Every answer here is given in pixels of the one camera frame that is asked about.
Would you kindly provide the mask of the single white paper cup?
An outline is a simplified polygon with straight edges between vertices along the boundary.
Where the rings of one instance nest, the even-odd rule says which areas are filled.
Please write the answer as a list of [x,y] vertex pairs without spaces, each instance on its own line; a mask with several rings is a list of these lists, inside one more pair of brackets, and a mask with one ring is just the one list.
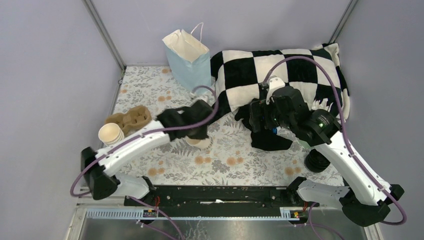
[[207,137],[204,139],[193,139],[186,136],[184,140],[190,146],[201,149],[201,150],[209,149],[213,143],[210,137]]

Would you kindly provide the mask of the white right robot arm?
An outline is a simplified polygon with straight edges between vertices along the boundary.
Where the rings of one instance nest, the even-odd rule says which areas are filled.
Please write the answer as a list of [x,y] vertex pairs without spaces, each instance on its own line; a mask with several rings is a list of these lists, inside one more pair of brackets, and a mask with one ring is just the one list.
[[292,131],[313,152],[321,154],[342,175],[346,186],[333,186],[296,178],[287,191],[287,201],[299,206],[317,202],[341,210],[353,223],[367,227],[384,223],[390,204],[404,194],[398,184],[379,177],[345,139],[338,120],[324,109],[311,110],[301,92],[291,86],[269,91],[265,98],[248,104],[249,123],[255,132],[261,127]]

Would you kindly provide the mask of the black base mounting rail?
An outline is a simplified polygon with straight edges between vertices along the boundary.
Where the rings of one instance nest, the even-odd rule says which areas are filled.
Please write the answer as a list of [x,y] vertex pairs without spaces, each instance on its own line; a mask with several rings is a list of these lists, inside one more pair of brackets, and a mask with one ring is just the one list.
[[281,208],[311,205],[294,191],[275,186],[158,185],[141,199],[169,217],[280,217]]

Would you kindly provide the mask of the white drinking straws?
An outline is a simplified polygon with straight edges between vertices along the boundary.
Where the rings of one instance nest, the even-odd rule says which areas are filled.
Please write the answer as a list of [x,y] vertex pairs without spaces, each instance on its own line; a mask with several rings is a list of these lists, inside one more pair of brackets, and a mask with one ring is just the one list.
[[311,104],[311,110],[325,110],[327,112],[330,112],[332,106],[333,102],[330,101],[328,98],[324,98],[322,100],[318,99]]

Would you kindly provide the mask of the brown cardboard cup carrier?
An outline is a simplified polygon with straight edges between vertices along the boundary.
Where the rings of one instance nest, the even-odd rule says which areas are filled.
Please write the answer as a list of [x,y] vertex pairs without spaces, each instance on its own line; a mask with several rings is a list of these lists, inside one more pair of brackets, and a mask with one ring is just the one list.
[[108,116],[104,124],[114,123],[119,126],[125,136],[136,132],[152,121],[152,116],[146,106],[138,105],[130,108],[126,113],[115,113]]

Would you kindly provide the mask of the pale green plastic cup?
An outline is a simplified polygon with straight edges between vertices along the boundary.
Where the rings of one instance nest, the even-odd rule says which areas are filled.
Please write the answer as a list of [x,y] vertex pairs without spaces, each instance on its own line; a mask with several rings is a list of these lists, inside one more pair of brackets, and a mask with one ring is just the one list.
[[298,139],[298,142],[307,150],[311,150],[314,147],[311,145],[312,138],[308,136],[307,134],[297,134],[296,138]]

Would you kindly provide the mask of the black white checkered pillow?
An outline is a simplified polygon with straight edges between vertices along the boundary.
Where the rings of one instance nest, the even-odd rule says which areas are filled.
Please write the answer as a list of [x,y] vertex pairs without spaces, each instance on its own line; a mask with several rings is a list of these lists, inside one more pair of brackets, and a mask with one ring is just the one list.
[[313,49],[223,50],[216,53],[210,59],[211,76],[215,79],[215,91],[218,95],[218,112],[212,121],[236,112],[238,108],[259,98],[260,84],[268,72],[281,60],[294,56],[307,57],[317,62],[327,72],[331,82],[314,63],[303,59],[282,63],[272,71],[271,76],[277,76],[287,86],[300,90],[310,110],[314,101],[328,98],[333,102],[330,113],[338,118],[338,98],[343,118],[348,119],[351,101],[348,85],[341,71],[339,52],[338,43],[323,43]]

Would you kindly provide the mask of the light blue paper bag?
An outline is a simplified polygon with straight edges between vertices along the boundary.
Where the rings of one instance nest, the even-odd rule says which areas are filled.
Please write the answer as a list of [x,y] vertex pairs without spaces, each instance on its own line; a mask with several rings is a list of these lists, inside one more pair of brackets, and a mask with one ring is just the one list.
[[198,23],[191,32],[177,29],[162,39],[168,65],[174,79],[186,90],[203,94],[212,87],[210,50],[202,42],[204,23]]

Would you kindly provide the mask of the stack of white paper cups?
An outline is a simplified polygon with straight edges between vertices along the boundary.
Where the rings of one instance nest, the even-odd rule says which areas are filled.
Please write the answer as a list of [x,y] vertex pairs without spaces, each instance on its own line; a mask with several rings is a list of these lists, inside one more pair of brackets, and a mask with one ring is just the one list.
[[99,140],[107,145],[113,145],[125,138],[124,132],[116,123],[106,123],[98,131]]

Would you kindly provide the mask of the floral patterned table mat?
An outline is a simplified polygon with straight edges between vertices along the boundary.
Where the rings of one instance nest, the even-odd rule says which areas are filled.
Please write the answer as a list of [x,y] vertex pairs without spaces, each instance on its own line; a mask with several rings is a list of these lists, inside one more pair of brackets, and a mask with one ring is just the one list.
[[[123,76],[115,113],[143,105],[155,116],[165,109],[191,104],[191,95],[167,66],[129,66]],[[120,169],[122,174],[147,176],[155,185],[287,186],[297,177],[341,186],[343,179],[329,166],[320,173],[309,171],[304,160],[309,150],[295,136],[288,150],[263,151],[251,146],[251,133],[229,113],[208,128],[211,146],[199,149],[182,139],[143,153]]]

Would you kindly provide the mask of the stack of black lids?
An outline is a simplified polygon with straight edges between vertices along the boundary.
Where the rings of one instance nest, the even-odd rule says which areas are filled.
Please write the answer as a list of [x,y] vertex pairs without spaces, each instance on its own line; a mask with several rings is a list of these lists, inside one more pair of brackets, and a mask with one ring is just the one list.
[[311,172],[321,173],[326,170],[331,163],[324,155],[322,155],[316,149],[312,149],[306,156],[304,164],[306,168]]

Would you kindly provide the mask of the black cloth with daisy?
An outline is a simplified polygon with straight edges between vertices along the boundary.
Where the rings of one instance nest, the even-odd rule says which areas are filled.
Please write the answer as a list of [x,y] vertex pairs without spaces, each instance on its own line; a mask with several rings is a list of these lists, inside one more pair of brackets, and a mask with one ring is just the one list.
[[249,123],[250,112],[247,105],[238,109],[234,116],[236,121],[250,130],[251,146],[263,151],[284,151],[290,149],[293,141],[277,135],[272,130],[262,128],[259,132],[254,132],[253,127]]

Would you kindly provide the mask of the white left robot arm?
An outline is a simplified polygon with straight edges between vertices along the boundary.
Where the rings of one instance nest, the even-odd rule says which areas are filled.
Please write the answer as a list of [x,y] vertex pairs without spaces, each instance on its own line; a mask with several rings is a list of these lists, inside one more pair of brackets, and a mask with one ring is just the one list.
[[142,129],[109,147],[80,153],[81,173],[94,200],[111,195],[135,197],[148,206],[155,200],[154,186],[147,177],[120,174],[122,167],[142,154],[176,139],[208,138],[208,124],[217,113],[206,101],[198,99],[191,106],[165,109]]

